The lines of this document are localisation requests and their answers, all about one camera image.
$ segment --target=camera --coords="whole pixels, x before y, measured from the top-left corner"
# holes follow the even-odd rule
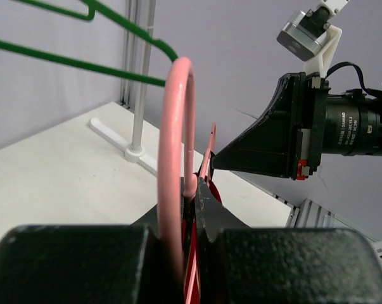
[[[326,8],[308,13],[297,11],[283,27],[277,41],[299,59],[307,61],[319,54],[329,40],[328,18]]]
[[[329,94],[328,77],[355,68],[361,89]],[[382,156],[382,91],[367,89],[361,69],[343,62],[318,73],[287,73],[264,113],[219,151],[213,168],[305,180],[322,153]]]

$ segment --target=black object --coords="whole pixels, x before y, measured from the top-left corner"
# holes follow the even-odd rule
[[[213,157],[213,168],[305,179],[322,153],[382,156],[382,91],[366,88],[330,95],[329,82],[314,73],[288,73],[264,114]],[[362,90],[376,98],[366,98]]]
[[[319,38],[326,29],[324,25],[330,19],[330,12],[327,8],[321,6],[312,13],[312,16],[305,16],[299,23],[308,33]]]
[[[147,227],[17,227],[0,242],[0,304],[175,302],[161,256]]]
[[[356,232],[251,229],[202,178],[192,204],[201,303],[382,303],[382,270]],[[130,226],[13,229],[0,242],[0,304],[183,303],[156,223],[154,207]]]
[[[382,270],[354,231],[227,229],[212,251],[221,303],[382,303]]]

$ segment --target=white pole base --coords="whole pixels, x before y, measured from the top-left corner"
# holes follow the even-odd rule
[[[154,176],[157,175],[157,161],[150,157],[150,155],[147,155],[143,147],[141,147],[139,152],[131,150],[131,144],[128,141],[114,130],[104,125],[97,117],[94,117],[89,121],[89,127],[97,133],[97,135],[124,152],[125,159],[128,162],[138,163]]]

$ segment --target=red clip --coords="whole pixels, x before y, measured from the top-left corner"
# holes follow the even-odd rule
[[[306,176],[302,175],[302,168],[307,166],[307,160],[298,160],[298,173],[297,173],[297,180],[305,180]]]
[[[198,233],[196,222],[192,223],[191,247],[189,249],[188,264],[185,268],[184,297],[187,304],[199,304],[201,300],[201,284],[198,257]]]

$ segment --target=red plastic part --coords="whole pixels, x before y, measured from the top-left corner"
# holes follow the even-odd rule
[[[215,184],[212,181],[210,181],[209,183],[209,189],[210,189],[210,192],[212,192],[215,199],[217,199],[219,202],[222,202],[222,198],[220,197],[219,190],[217,190]]]
[[[201,299],[198,235],[195,220],[192,223],[191,249],[185,270],[184,299],[185,304],[200,304]]]
[[[296,177],[297,180],[305,180],[306,176],[302,175],[302,167],[307,166],[307,160],[299,160],[298,161],[298,175]]]

